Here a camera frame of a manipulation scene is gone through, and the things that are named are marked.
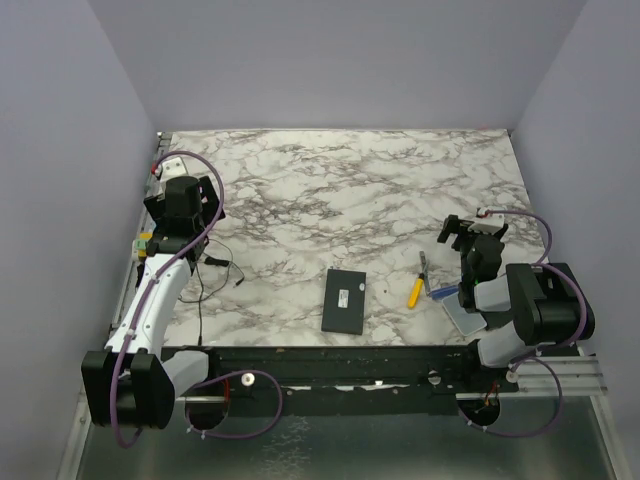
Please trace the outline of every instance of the metal screw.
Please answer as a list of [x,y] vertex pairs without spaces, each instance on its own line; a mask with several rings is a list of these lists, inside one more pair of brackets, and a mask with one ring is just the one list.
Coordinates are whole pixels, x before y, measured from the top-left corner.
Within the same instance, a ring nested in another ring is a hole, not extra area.
[[245,373],[240,379],[240,382],[242,382],[245,387],[250,387],[255,381],[256,377],[253,375],[253,373]]
[[505,375],[505,378],[509,383],[516,383],[518,381],[518,374],[516,372],[512,372],[511,370],[509,370]]
[[438,375],[438,372],[436,372],[435,370],[431,370],[429,372],[429,383],[431,385],[435,387],[437,385],[440,385],[441,381],[442,381],[442,378],[440,378],[440,376]]

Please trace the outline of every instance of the metal floor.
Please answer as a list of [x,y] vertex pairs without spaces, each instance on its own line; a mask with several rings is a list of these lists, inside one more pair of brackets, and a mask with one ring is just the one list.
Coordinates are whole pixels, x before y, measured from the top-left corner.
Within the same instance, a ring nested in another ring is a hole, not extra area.
[[[504,399],[496,429],[524,431],[553,413],[549,399]],[[98,479],[614,479],[588,398],[568,398],[559,425],[530,439],[475,431],[460,417],[283,417],[253,440],[186,434],[176,406],[165,431],[121,450],[111,429],[91,428],[78,478]],[[251,431],[265,419],[229,419]]]

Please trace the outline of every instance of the yellow screwdriver handle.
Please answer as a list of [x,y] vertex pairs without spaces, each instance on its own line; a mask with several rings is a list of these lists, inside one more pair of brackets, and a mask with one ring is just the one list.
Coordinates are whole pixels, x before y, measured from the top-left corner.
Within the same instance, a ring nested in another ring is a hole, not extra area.
[[411,290],[411,296],[409,297],[409,308],[413,308],[418,303],[418,297],[420,296],[420,292],[422,291],[422,287],[424,285],[424,278],[422,275],[416,278],[416,283],[413,284],[413,290]]

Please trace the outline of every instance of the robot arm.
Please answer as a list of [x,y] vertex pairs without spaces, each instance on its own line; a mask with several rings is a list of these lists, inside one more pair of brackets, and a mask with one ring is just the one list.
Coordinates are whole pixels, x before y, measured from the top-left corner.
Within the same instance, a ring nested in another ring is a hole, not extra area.
[[[449,215],[438,237],[444,243],[457,235],[452,248],[460,252],[460,306],[470,313],[511,312],[511,322],[477,343],[480,363],[490,368],[506,367],[541,345],[588,339],[595,328],[593,311],[566,263],[508,264],[506,275],[497,277],[504,249],[500,239],[507,228],[504,215],[478,211],[470,220]],[[586,310],[581,328],[578,295]]]
[[[82,362],[92,421],[98,425],[111,424],[110,391],[118,355],[124,355],[115,401],[122,426],[164,428],[175,399],[209,374],[206,353],[182,351],[165,363],[160,355],[175,303],[204,250],[204,239],[198,239],[219,208],[218,197],[208,177],[180,175],[164,184],[163,194],[147,198],[145,206],[156,227],[146,248],[138,291],[105,348],[88,352]],[[165,267],[192,242],[197,243]],[[153,285],[145,299],[143,292],[149,284]],[[134,312],[140,305],[142,310],[132,331]],[[122,353],[128,337],[128,346]]]

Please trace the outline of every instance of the screwdriver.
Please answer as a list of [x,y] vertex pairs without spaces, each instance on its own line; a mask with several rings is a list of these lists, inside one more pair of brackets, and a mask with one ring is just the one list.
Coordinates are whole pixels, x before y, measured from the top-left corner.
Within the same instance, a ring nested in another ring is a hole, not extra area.
[[418,278],[416,278],[416,282],[413,284],[413,290],[411,290],[411,295],[409,296],[409,308],[414,308],[416,303],[418,303],[418,297],[420,297],[420,292],[422,291],[422,287],[425,285],[425,278],[427,274],[427,259],[424,255],[424,252],[420,252],[420,264],[422,265],[422,271]]

